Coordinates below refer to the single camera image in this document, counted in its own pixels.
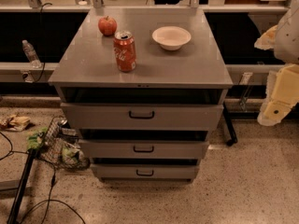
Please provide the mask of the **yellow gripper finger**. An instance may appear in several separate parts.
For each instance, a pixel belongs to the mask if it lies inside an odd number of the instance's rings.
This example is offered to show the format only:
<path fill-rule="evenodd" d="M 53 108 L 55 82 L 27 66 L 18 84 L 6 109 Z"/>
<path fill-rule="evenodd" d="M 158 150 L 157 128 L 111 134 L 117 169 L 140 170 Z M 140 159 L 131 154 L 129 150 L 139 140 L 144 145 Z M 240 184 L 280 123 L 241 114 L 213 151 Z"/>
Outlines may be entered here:
<path fill-rule="evenodd" d="M 254 43 L 256 49 L 268 50 L 273 49 L 276 40 L 277 26 L 272 26 L 265 33 L 263 33 Z"/>

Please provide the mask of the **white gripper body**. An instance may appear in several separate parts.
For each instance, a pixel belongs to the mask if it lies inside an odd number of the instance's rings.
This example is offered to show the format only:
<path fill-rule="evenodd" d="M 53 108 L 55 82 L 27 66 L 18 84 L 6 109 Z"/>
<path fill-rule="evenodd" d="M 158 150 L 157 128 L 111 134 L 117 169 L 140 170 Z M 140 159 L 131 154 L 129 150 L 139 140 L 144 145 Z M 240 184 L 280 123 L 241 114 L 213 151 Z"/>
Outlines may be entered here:
<path fill-rule="evenodd" d="M 258 123 L 263 126 L 279 124 L 299 102 L 299 65 L 287 63 L 277 72 L 270 71 Z"/>

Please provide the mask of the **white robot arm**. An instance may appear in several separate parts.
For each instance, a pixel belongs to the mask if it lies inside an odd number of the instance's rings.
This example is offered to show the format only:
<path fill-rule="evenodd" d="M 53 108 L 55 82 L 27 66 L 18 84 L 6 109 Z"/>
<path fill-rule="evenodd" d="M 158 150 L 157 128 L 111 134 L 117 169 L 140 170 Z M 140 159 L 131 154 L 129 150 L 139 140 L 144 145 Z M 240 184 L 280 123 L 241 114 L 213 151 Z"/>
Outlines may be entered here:
<path fill-rule="evenodd" d="M 266 98 L 257 118 L 263 126 L 274 126 L 299 103 L 299 0 L 291 0 L 279 23 L 263 33 L 254 47 L 273 50 L 274 56 L 285 63 L 277 72 L 269 72 Z"/>

